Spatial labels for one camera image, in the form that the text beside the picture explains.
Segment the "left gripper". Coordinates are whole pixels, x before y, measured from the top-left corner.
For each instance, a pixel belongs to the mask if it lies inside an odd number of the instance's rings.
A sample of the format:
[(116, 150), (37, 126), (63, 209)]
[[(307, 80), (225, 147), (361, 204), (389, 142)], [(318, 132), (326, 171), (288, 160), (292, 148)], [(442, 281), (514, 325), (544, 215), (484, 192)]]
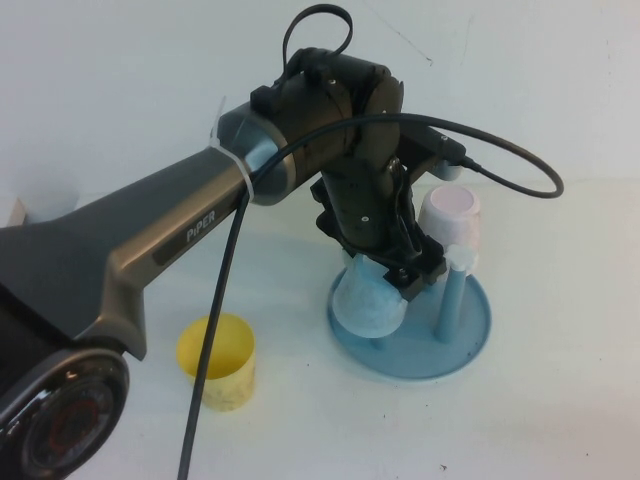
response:
[(397, 158), (376, 165), (343, 157), (311, 187), (324, 212), (317, 227), (350, 255), (384, 266), (384, 280), (407, 302), (446, 270), (444, 247), (418, 226), (408, 171)]

